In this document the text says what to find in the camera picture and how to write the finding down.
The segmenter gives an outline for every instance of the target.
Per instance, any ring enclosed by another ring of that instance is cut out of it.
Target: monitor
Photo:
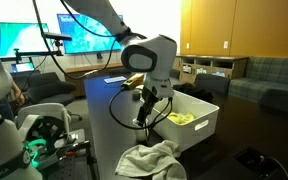
[[[34,64],[32,62],[12,64],[12,70],[14,73],[34,71],[34,69],[35,69],[35,67],[34,67]]]
[[[101,34],[112,35],[100,22],[82,14],[74,14],[74,17],[89,30]],[[69,14],[57,14],[61,34],[72,36],[72,41],[64,41],[66,54],[98,53],[110,51],[114,37],[99,37],[84,30]],[[121,50],[122,47],[115,42],[113,50]]]
[[[47,24],[42,24],[48,32]],[[48,51],[38,23],[8,23],[0,22],[0,58],[15,57],[14,49],[19,52]]]

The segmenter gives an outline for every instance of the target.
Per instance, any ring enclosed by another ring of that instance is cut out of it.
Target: white bin
[[[163,99],[156,103],[151,115],[148,116],[149,124],[165,108],[167,102],[167,99]],[[170,105],[163,114],[167,114],[169,110]],[[218,110],[218,106],[175,91],[172,112],[184,115],[190,112],[194,115],[195,119],[187,124],[178,125],[166,118],[156,125],[154,131],[165,140],[176,142],[179,144],[181,151],[185,151],[214,134]]]

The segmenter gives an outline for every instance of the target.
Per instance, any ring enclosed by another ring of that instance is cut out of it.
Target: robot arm
[[[125,47],[121,57],[125,68],[133,72],[146,73],[142,93],[144,104],[137,117],[139,125],[143,126],[155,103],[174,95],[169,73],[176,56],[176,42],[163,35],[140,39],[120,20],[109,0],[65,0],[65,2],[75,11],[98,20],[115,35],[117,41]]]

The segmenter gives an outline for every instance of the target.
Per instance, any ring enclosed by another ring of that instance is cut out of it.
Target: gray couch
[[[231,80],[229,95],[258,103],[272,89],[288,91],[288,59],[250,57],[245,77]]]

